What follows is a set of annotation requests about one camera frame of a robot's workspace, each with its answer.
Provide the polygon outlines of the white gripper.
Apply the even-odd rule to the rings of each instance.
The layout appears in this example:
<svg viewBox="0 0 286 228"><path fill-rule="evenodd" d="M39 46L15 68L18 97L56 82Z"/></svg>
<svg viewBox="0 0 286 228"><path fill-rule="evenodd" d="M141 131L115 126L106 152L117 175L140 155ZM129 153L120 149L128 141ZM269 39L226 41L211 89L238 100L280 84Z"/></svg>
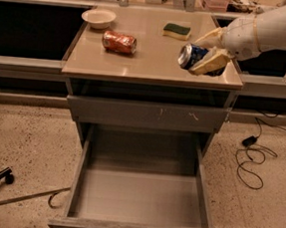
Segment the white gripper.
<svg viewBox="0 0 286 228"><path fill-rule="evenodd" d="M196 46L210 50L188 71L205 75L226 67L233 56L237 61L253 59L260 55L256 39L255 16L236 18L227 27L213 29L194 41Z"/></svg>

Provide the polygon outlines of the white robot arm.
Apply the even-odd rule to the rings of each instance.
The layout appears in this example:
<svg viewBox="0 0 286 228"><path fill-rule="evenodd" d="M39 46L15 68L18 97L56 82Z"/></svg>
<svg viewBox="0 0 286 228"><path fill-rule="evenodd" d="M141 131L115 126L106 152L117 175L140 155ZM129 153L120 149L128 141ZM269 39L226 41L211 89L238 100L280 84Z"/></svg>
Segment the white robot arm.
<svg viewBox="0 0 286 228"><path fill-rule="evenodd" d="M286 51L286 5L235 18L227 26L198 38L194 44L208 53L189 68L192 75L214 72L226 67L232 59L245 61L268 51Z"/></svg>

